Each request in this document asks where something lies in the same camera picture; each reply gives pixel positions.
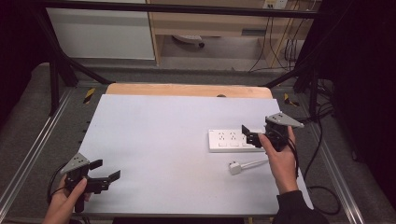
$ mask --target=sleeve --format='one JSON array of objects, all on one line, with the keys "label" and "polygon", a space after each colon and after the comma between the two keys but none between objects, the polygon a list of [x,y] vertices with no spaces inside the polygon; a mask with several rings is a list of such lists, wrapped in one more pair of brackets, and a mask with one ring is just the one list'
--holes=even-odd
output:
[{"label": "sleeve", "polygon": [[299,190],[277,195],[279,211],[273,224],[329,224],[321,213],[311,210]]}]

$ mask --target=white power strip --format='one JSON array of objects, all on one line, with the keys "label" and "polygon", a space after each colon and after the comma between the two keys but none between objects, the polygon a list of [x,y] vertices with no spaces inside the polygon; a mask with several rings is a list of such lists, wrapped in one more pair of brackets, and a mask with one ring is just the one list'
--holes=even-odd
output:
[{"label": "white power strip", "polygon": [[[262,130],[250,130],[262,133]],[[264,148],[247,144],[247,139],[240,130],[209,130],[210,152],[262,152]]]}]

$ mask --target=hand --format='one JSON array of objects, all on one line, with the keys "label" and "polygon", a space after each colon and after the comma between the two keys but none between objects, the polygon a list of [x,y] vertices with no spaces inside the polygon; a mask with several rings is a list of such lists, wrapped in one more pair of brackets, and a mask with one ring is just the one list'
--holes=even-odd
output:
[{"label": "hand", "polygon": [[[59,183],[59,189],[64,188],[64,176]],[[49,205],[46,217],[44,218],[43,224],[66,224],[69,223],[70,217],[73,213],[73,208],[76,204],[78,197],[84,192],[87,186],[87,179],[83,178],[71,193],[67,189],[61,189],[52,195],[52,200]],[[85,195],[85,201],[89,200],[90,195]]]},{"label": "hand", "polygon": [[[295,144],[295,136],[292,128],[288,127],[289,139]],[[271,171],[276,181],[279,194],[298,190],[294,155],[289,146],[285,146],[282,151],[275,151],[270,140],[262,133],[259,133],[260,142],[265,149],[270,162]]]}]

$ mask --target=white table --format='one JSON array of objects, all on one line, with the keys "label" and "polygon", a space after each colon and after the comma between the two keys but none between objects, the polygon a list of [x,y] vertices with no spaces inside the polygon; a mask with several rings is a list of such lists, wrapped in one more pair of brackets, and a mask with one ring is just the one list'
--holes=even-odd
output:
[{"label": "white table", "polygon": [[[277,212],[268,163],[231,175],[228,164],[266,159],[262,152],[210,153],[209,129],[264,129],[276,100],[198,96],[103,95],[79,152],[121,170],[108,191],[92,195],[90,216],[255,217]],[[298,179],[312,208],[304,181]]]}]

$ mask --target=white cabinet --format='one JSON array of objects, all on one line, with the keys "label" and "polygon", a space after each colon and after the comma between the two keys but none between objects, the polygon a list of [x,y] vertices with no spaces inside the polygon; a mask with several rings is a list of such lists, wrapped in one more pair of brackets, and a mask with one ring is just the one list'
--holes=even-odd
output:
[{"label": "white cabinet", "polygon": [[147,12],[48,8],[48,13],[61,47],[70,57],[154,60]]}]

